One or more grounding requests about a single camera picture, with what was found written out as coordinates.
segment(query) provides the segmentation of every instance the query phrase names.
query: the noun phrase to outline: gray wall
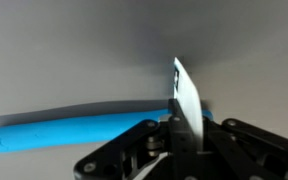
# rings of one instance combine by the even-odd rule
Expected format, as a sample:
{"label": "gray wall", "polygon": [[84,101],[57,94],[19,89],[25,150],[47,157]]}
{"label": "gray wall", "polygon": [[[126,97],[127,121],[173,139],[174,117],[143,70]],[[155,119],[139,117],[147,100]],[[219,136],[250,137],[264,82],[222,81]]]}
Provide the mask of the gray wall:
{"label": "gray wall", "polygon": [[[184,56],[216,121],[288,137],[283,0],[0,1],[0,115],[167,98],[173,56]],[[72,179],[99,146],[2,154],[0,179]]]}

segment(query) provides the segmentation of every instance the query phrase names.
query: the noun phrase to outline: white blade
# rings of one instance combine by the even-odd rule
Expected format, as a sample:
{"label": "white blade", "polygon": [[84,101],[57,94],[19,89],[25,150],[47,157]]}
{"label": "white blade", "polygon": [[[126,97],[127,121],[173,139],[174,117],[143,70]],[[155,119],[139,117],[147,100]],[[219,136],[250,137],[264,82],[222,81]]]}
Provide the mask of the white blade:
{"label": "white blade", "polygon": [[193,81],[180,61],[175,58],[174,99],[177,99],[185,118],[197,139],[197,150],[203,150],[203,118],[200,98]]}

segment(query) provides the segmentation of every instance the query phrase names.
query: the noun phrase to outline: blue handle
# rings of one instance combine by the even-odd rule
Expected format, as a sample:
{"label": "blue handle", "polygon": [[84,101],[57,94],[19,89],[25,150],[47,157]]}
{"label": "blue handle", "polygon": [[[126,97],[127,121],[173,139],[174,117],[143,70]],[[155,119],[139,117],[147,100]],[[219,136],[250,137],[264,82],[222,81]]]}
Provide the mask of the blue handle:
{"label": "blue handle", "polygon": [[144,119],[158,120],[167,109],[86,116],[0,127],[0,152],[12,152],[115,138]]}

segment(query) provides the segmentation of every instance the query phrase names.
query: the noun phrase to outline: black mechanism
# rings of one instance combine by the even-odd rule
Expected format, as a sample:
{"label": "black mechanism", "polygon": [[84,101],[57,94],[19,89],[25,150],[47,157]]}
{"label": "black mechanism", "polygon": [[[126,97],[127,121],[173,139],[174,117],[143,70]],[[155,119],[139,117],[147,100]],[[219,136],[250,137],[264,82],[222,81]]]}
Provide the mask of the black mechanism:
{"label": "black mechanism", "polygon": [[143,120],[74,168],[76,180],[131,180],[161,159],[145,180],[288,180],[288,139],[236,119],[222,125],[204,117],[204,151],[176,99],[172,115]]}

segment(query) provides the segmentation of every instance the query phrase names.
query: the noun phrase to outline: blue plastic handle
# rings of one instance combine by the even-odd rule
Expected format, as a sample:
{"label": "blue plastic handle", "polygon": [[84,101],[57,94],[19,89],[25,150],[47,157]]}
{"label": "blue plastic handle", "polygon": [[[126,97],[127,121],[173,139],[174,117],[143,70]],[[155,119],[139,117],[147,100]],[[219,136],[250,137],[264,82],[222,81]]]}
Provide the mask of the blue plastic handle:
{"label": "blue plastic handle", "polygon": [[157,121],[168,113],[168,109],[162,109],[0,127],[0,152],[107,141],[144,119]]}

